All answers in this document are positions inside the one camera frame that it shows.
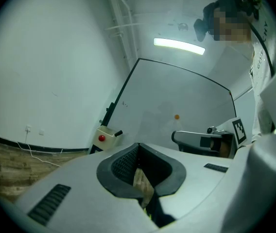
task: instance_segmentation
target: person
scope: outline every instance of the person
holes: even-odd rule
[[[253,0],[254,11],[251,15],[238,12],[237,18],[230,18],[220,9],[219,2],[213,2],[203,10],[203,20],[194,24],[198,41],[203,41],[206,32],[214,40],[245,43],[251,42],[254,47],[253,62],[249,71],[255,95],[255,119],[252,130],[252,143],[263,134],[273,129],[271,116],[260,97],[261,91],[271,80],[270,66],[266,53],[252,32],[252,24],[260,34],[270,56],[274,73],[276,73],[276,17],[265,0]]]

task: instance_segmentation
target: electrical outlet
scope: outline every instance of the electrical outlet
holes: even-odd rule
[[[31,125],[26,125],[26,130],[25,131],[27,131],[28,133],[31,132],[31,127],[32,127]]]

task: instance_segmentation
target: white pipe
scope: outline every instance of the white pipe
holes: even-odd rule
[[[122,25],[124,24],[123,22],[123,17],[120,11],[120,6],[119,6],[119,0],[110,0],[111,1],[111,5],[112,5],[112,9],[115,13],[115,20],[117,22],[117,25]],[[129,71],[132,69],[134,63],[132,63],[132,51],[131,51],[131,46],[130,46],[130,42],[129,42],[129,38],[127,35],[124,35],[124,37],[121,37],[121,42],[123,45],[123,50],[124,50],[124,54],[125,54],[125,58],[128,64],[128,69]]]
[[[117,28],[121,28],[121,27],[128,27],[128,26],[134,26],[134,25],[142,25],[142,24],[145,24],[145,23],[124,24],[124,25],[114,26],[111,28],[106,28],[105,30],[117,29]]]
[[[239,94],[236,98],[233,99],[233,101],[239,99],[240,97],[244,96],[246,93],[250,92],[253,89],[253,87],[249,87],[247,88],[247,90],[245,90],[244,92],[242,92],[241,94]]]
[[[129,8],[127,2],[125,0],[121,0],[121,1],[125,5],[125,7],[127,8],[130,24],[133,24],[132,13],[130,12],[130,8]],[[131,31],[132,31],[132,37],[133,37],[133,42],[134,42],[134,48],[135,48],[135,56],[136,56],[136,60],[137,60],[138,59],[138,54],[137,54],[136,38],[135,38],[133,26],[131,26]]]
[[[110,37],[117,37],[117,36],[123,37],[123,32],[119,31],[110,35]]]

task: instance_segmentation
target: black frame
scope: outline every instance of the black frame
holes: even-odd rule
[[[103,122],[102,122],[102,124],[101,124],[102,126],[108,126],[108,123],[109,123],[109,121],[110,121],[110,119],[111,119],[111,116],[112,116],[112,114],[113,114],[113,112],[114,112],[114,109],[115,109],[115,107],[117,106],[117,104],[118,104],[118,102],[119,102],[119,100],[120,100],[120,97],[121,97],[121,95],[122,95],[122,93],[123,93],[123,91],[124,91],[124,89],[125,89],[125,87],[126,87],[128,81],[129,81],[130,77],[132,76],[132,74],[133,74],[133,72],[134,72],[134,70],[135,70],[135,68],[136,68],[136,66],[137,66],[137,64],[138,64],[138,62],[139,62],[139,60],[146,60],[146,61],[151,61],[151,62],[157,62],[157,63],[161,63],[161,64],[173,66],[173,67],[177,67],[177,68],[180,68],[180,69],[189,71],[189,72],[191,72],[191,73],[197,74],[197,75],[199,75],[199,76],[201,76],[201,77],[203,77],[203,78],[205,78],[205,79],[208,79],[208,80],[210,80],[210,81],[216,83],[217,85],[223,87],[224,89],[228,90],[228,92],[229,92],[229,94],[230,94],[230,96],[231,96],[231,98],[232,98],[233,107],[234,107],[234,113],[235,113],[235,117],[236,117],[236,110],[235,110],[234,100],[233,100],[231,91],[230,91],[228,88],[226,88],[226,87],[224,87],[223,85],[221,85],[221,84],[219,84],[219,83],[213,81],[213,80],[210,79],[210,78],[205,77],[205,76],[202,75],[202,74],[193,72],[193,71],[188,70],[188,69],[185,69],[185,68],[183,68],[183,67],[179,67],[179,66],[176,66],[176,65],[172,65],[172,64],[165,63],[165,62],[161,62],[161,61],[157,61],[157,60],[149,60],[149,59],[144,59],[144,58],[138,58],[137,61],[136,61],[136,63],[135,63],[135,65],[134,65],[134,67],[133,67],[133,69],[132,69],[131,72],[129,73],[129,75],[128,75],[128,77],[127,77],[127,79],[126,79],[126,81],[125,81],[125,83],[124,83],[124,85],[123,85],[123,87],[122,87],[122,89],[121,89],[121,91],[120,91],[118,97],[117,97],[117,99],[115,100],[114,103],[111,103],[111,104],[110,104],[110,107],[109,107],[109,109],[107,110],[107,113],[105,114],[104,120],[103,120]]]

